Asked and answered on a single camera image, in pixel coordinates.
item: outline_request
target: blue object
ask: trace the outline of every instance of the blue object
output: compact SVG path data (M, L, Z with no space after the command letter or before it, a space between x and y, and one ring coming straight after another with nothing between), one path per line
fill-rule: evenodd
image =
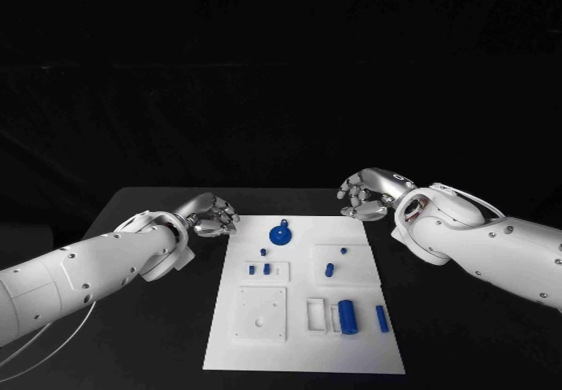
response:
M353 302L348 300L337 303L337 309L340 311L340 326L341 333L344 335L354 335L359 332L357 321L354 319Z
M334 264L330 262L325 266L325 276L331 278L331 275L334 274Z
M291 241L289 223L281 219L281 224L269 231L269 240L275 245L285 245Z
M380 332L386 333L389 331L389 324L386 323L385 308L382 306L377 306L377 323L380 324Z

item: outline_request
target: white platform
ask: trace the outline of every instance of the white platform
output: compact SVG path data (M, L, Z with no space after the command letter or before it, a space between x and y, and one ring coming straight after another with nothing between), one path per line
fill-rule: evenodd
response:
M269 242L269 230L279 225L281 219L288 220L292 239L287 245L276 246ZM367 239L363 223L343 216L242 215L236 227L238 233L227 239L203 369L403 374L403 363L377 272L376 275L372 274L376 266L372 251L366 250L370 248L364 247ZM321 268L325 269L325 265L320 265L323 260L318 260L318 253L321 256L331 256L330 253L334 252L331 249L336 247L331 249L321 247L318 252L317 245L338 245L340 247L360 245L360 247L353 247L341 258L337 253L334 254L331 263L344 260L347 262L338 266L334 263L333 278L321 277L324 275ZM262 248L266 249L263 257L259 254ZM354 249L361 251L360 258L353 257ZM356 262L356 268L348 264L350 261ZM262 262L289 263L288 281L250 283L243 272L246 264ZM262 272L261 267L256 267L255 271ZM337 283L338 277L346 279L343 283ZM246 309L240 309L239 291L242 288L268 289L271 287L285 288L285 332L274 333L271 330L268 337L259 337L258 334L265 326L272 326L271 329L275 331L281 329L279 320L275 317L279 312L269 311L276 309L272 307L272 302L278 304L278 300L268 294L258 294L262 298L253 306L262 305L263 309L256 309L256 312L250 313L245 311ZM324 300L327 332L323 335L311 334L308 330L308 299ZM353 301L359 325L359 333L351 336L334 334L333 324L328 322L334 311L330 306L337 306L337 302L344 299ZM387 333L380 332L377 305L385 307L390 329ZM274 319L272 324L266 322L268 319ZM235 336L240 323L245 323L246 329L243 338Z

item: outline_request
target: small blue block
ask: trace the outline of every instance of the small blue block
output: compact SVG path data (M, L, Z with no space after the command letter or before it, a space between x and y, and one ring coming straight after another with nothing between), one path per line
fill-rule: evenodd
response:
M334 274L334 264L330 262L325 265L325 276L331 278L331 275Z
M382 306L377 306L377 323L380 324L380 332L386 333L389 331L389 324L386 323L385 308Z

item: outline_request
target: black table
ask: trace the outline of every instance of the black table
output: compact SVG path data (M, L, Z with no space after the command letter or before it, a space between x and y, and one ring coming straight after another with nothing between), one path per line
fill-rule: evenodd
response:
M83 238L112 231L144 210L171 210L206 191L223 197L242 216L338 215L347 205L334 189L124 188ZM227 237L190 234L196 259L184 269L151 283L137 278L104 298L72 342L0 388L559 386L559 312L472 278L454 262L426 264L390 238L392 228L393 214L364 223L406 375L203 370ZM33 347L37 356L67 337L85 313L55 323Z

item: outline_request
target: robotic arm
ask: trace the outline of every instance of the robotic arm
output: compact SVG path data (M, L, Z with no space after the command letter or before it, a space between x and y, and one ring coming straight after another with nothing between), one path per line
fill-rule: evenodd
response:
M212 193L173 213L132 216L115 229L0 271L0 347L91 305L140 275L158 279L194 258L187 229L235 234L235 208Z
M396 173L366 168L337 192L348 193L351 206L341 214L363 221L395 209L392 237L421 260L439 266L454 260L477 278L530 301L562 311L562 231L501 212L471 194L434 183L418 188ZM380 196L372 200L372 194ZM485 220L465 199L487 207L497 218Z

